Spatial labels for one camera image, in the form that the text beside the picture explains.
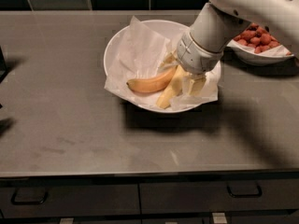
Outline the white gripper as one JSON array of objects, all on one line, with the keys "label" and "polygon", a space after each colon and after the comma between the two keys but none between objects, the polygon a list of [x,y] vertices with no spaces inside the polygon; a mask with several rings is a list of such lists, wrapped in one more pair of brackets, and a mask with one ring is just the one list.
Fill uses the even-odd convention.
[{"label": "white gripper", "polygon": [[177,51],[167,54],[158,66],[158,72],[175,66],[178,61],[188,73],[182,81],[182,92],[186,95],[197,96],[206,83],[206,72],[214,69],[221,59],[223,52],[211,52],[201,48],[192,39],[189,32],[185,32],[177,44]]}]

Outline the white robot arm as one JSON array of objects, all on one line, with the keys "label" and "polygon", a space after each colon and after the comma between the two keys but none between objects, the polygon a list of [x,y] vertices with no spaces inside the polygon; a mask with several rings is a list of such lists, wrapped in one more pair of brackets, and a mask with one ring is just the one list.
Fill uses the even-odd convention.
[{"label": "white robot arm", "polygon": [[227,44],[253,22],[299,57],[299,0],[208,0],[177,44],[178,62],[196,75],[211,71]]}]

